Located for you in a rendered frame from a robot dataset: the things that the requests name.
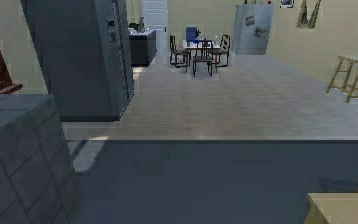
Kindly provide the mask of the dark wooden dining chair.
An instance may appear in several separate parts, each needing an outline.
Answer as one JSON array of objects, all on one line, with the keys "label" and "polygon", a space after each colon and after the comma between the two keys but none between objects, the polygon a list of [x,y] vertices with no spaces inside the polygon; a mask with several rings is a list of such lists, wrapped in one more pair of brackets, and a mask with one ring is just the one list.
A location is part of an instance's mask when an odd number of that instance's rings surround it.
[{"label": "dark wooden dining chair", "polygon": [[211,40],[199,40],[196,43],[195,55],[192,59],[193,76],[196,76],[198,63],[206,63],[207,72],[210,75],[213,74],[212,63],[214,62],[214,58],[211,54],[213,49],[213,42]]},{"label": "dark wooden dining chair", "polygon": [[[229,64],[229,55],[230,55],[230,43],[231,39],[228,34],[223,34],[220,42],[220,48],[219,49],[213,49],[211,51],[211,54],[215,56],[215,66],[216,67],[227,67]],[[226,56],[226,63],[223,64],[221,62],[221,56]]]},{"label": "dark wooden dining chair", "polygon": [[169,38],[170,47],[170,64],[177,68],[187,67],[189,52],[186,49],[178,49],[176,45],[176,37],[171,35]]}]

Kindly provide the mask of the white dining table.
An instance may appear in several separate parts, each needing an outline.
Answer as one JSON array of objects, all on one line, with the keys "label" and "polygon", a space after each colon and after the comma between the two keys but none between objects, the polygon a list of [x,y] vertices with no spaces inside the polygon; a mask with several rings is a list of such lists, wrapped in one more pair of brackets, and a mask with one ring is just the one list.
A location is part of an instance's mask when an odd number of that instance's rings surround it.
[{"label": "white dining table", "polygon": [[213,69],[217,68],[217,56],[212,52],[220,49],[218,44],[212,40],[197,40],[195,42],[184,40],[182,45],[187,53],[186,68],[192,67],[192,73],[196,74],[197,64],[206,63],[209,74],[213,74]]}]

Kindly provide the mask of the dark kitchen counter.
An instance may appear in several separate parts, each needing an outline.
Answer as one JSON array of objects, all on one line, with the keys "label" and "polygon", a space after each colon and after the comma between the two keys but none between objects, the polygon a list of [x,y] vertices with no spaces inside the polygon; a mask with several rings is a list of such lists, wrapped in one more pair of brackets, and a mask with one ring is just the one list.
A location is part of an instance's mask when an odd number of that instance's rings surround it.
[{"label": "dark kitchen counter", "polygon": [[129,34],[131,64],[133,67],[148,67],[154,59],[156,49],[156,31],[135,32]]}]

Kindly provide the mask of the blue box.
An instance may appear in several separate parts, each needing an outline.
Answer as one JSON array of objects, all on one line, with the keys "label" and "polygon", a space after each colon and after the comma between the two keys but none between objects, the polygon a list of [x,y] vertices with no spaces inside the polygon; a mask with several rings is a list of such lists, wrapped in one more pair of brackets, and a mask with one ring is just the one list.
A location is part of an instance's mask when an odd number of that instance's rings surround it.
[{"label": "blue box", "polygon": [[187,42],[197,42],[199,36],[199,29],[197,27],[187,27],[186,28],[186,41]]}]

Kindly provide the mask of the white room door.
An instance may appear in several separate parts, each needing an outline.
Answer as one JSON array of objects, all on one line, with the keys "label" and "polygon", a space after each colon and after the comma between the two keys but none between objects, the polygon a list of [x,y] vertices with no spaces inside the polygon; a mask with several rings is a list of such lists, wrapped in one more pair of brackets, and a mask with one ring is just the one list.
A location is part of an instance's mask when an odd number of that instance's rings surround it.
[{"label": "white room door", "polygon": [[168,9],[167,0],[140,0],[142,15],[149,29],[156,31],[158,51],[168,48]]}]

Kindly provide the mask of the grey fridge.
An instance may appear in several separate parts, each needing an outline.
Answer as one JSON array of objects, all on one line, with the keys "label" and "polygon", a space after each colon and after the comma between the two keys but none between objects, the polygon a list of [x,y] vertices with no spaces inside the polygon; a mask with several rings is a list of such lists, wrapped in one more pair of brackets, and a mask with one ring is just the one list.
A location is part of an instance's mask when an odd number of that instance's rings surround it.
[{"label": "grey fridge", "polygon": [[232,51],[236,55],[265,55],[274,12],[272,4],[235,7]]}]

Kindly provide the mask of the tall dark grey cupboard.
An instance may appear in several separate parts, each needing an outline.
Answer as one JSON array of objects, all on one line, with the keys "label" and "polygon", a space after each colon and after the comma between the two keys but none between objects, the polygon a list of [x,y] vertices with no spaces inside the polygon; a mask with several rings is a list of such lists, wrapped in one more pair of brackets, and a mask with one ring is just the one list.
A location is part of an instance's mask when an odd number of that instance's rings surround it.
[{"label": "tall dark grey cupboard", "polygon": [[61,120],[120,120],[134,95],[126,0],[20,3]]}]

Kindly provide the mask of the grey tiled cabinet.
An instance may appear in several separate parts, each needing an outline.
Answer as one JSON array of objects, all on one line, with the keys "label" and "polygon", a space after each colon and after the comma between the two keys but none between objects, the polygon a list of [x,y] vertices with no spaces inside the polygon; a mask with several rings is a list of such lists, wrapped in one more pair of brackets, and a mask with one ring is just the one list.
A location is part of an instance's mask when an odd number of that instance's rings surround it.
[{"label": "grey tiled cabinet", "polygon": [[54,99],[0,95],[0,224],[73,224],[81,188]]}]

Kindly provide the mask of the pale wooden table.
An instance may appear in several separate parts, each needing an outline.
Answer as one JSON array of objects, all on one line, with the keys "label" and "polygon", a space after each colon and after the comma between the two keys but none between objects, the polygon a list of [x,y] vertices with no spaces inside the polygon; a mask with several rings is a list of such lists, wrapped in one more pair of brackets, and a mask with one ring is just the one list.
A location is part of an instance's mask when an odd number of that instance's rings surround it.
[{"label": "pale wooden table", "polygon": [[308,193],[303,224],[358,224],[358,193]]}]

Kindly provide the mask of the wooden framed wall picture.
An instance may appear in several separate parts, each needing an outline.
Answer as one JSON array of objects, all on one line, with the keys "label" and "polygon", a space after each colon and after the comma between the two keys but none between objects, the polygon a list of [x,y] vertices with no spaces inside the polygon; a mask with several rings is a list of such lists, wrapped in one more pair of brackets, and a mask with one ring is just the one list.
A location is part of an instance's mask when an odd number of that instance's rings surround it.
[{"label": "wooden framed wall picture", "polygon": [[311,15],[308,15],[307,0],[302,0],[296,27],[314,29],[316,26],[320,5],[321,0],[317,0]]}]

